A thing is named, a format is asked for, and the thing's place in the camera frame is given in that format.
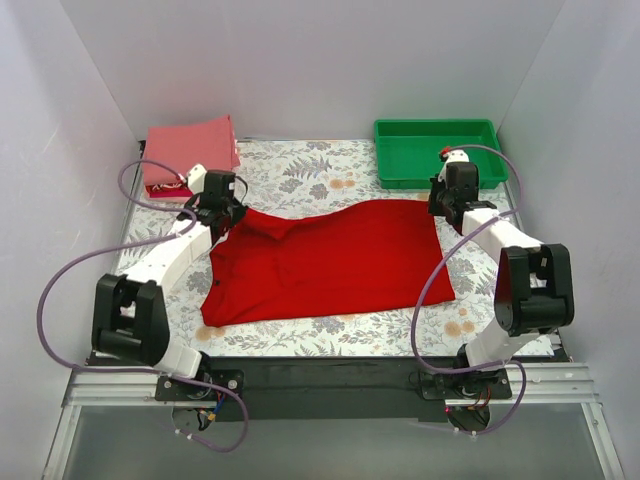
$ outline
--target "green tray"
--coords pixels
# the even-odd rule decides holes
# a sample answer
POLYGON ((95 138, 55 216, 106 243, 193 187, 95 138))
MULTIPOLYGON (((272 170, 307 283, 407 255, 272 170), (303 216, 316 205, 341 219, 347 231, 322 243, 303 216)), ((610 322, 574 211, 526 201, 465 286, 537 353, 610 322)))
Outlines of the green tray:
MULTIPOLYGON (((489 120, 377 120, 374 129, 378 178, 386 189, 430 189, 429 179, 442 169, 438 153, 444 147, 480 143, 500 150, 489 120)), ((478 166, 480 188, 496 188, 508 178, 496 155, 477 149, 467 155, 478 166)))

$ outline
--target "folded pink towel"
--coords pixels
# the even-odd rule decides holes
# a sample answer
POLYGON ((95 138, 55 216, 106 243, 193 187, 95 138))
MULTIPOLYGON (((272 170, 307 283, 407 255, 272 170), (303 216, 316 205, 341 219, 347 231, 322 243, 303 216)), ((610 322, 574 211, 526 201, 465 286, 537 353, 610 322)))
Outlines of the folded pink towel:
MULTIPOLYGON (((198 163, 207 170, 231 170, 240 165, 231 116, 193 125, 152 127, 142 158, 164 163, 182 175, 198 163)), ((142 172, 147 187, 177 180, 155 165, 143 163, 142 172)))

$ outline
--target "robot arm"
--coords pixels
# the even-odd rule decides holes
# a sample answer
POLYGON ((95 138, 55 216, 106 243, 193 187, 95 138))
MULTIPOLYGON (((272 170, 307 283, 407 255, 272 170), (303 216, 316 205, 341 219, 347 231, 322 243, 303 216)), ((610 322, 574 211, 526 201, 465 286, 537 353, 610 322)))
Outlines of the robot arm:
MULTIPOLYGON (((92 346, 156 370, 198 376, 202 354, 172 340, 164 293, 195 259, 224 241, 247 208, 234 198, 235 174, 192 168, 186 178, 194 193, 185 205, 197 223, 185 235, 158 244, 121 275, 104 275, 96 286, 92 346)), ((169 233, 184 230, 191 218, 180 214, 169 233)))
MULTIPOLYGON (((431 179, 429 212, 444 216, 466 236, 499 212, 491 202, 478 201, 478 169, 464 151, 445 152, 441 159, 445 162, 442 171, 431 179)), ((507 362, 525 344, 573 321, 566 247, 543 244, 503 219, 485 228, 473 241, 498 264, 496 317, 463 347, 466 366, 507 362)))

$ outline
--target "white wall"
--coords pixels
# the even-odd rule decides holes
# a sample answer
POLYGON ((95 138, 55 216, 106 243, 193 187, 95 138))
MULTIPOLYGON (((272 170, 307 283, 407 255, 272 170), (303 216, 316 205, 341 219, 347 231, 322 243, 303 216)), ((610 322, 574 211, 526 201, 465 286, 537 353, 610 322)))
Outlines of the white wall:
POLYGON ((62 0, 138 138, 369 138, 380 117, 496 125, 563 0, 62 0))
MULTIPOLYGON (((58 2, 0 0, 0 39, 0 478, 36 479, 69 378, 40 348, 36 302, 63 262, 119 240, 115 175, 136 144, 58 2)), ((112 261, 70 272, 48 303, 68 359, 90 351, 93 289, 112 261)))
POLYGON ((627 478, 640 478, 640 3, 567 0, 500 129, 523 220, 572 255, 576 318, 627 478))

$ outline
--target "floral tablecloth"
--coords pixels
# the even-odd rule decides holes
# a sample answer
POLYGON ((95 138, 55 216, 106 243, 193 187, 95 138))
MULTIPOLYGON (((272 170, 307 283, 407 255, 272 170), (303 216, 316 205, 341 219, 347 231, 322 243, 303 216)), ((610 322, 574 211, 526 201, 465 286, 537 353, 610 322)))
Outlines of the floral tablecloth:
MULTIPOLYGON (((377 180, 375 146, 367 140, 252 141, 238 143, 238 150, 242 164, 236 171, 249 183, 245 203, 271 215, 302 218, 335 212, 364 200, 426 201, 428 197, 426 192, 382 189, 377 180)), ((502 186, 482 192, 481 198, 500 210, 508 207, 502 186)), ((172 222, 171 214, 136 207, 127 241, 164 234, 172 222)), ((443 219, 436 219, 436 227, 443 251, 459 240, 443 219)), ((125 251, 118 271, 149 249, 125 251)), ((418 344, 424 355, 455 355, 493 318, 495 262, 475 244, 468 244, 451 259, 448 268, 456 300, 423 308, 418 344)), ((424 272, 425 280, 429 273, 424 272)), ((171 292, 165 292, 165 298, 171 334, 211 355, 411 355, 410 308, 214 328, 204 326, 200 313, 210 286, 211 264, 204 255, 171 292)), ((544 336, 520 352, 552 353, 551 342, 544 336)))

